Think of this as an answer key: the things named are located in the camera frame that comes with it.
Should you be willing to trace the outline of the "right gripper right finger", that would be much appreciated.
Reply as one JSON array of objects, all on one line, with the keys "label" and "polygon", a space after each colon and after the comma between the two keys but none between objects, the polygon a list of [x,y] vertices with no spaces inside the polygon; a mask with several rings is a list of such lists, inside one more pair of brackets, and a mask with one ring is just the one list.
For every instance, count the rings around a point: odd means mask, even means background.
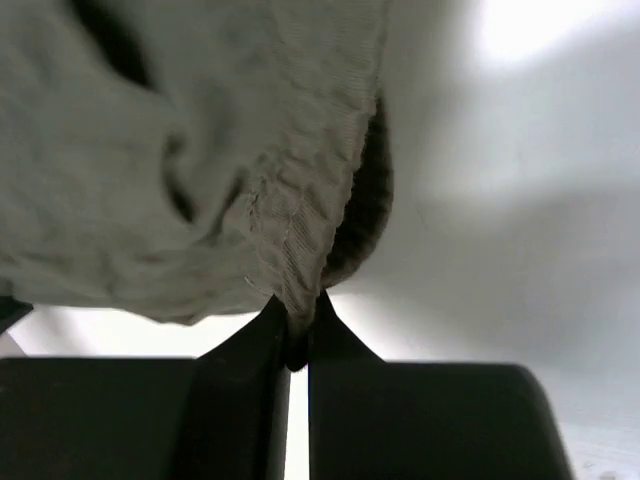
[{"label": "right gripper right finger", "polygon": [[572,471],[546,394],[515,364],[381,359],[327,295],[309,340],[314,479],[555,480]]}]

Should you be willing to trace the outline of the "olive green shorts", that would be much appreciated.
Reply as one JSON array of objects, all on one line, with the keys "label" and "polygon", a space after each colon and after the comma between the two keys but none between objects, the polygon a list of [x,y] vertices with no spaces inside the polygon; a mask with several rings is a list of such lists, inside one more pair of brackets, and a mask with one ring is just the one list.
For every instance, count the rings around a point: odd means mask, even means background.
[{"label": "olive green shorts", "polygon": [[1,293],[161,323],[286,312],[375,247],[386,1],[5,1]]}]

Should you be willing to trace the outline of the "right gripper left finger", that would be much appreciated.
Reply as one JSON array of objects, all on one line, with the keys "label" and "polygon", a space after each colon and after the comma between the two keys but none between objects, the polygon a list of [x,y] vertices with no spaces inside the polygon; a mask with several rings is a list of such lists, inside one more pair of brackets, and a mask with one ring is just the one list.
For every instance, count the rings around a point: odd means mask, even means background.
[{"label": "right gripper left finger", "polygon": [[277,300],[196,358],[1,363],[5,479],[280,479],[290,375]]}]

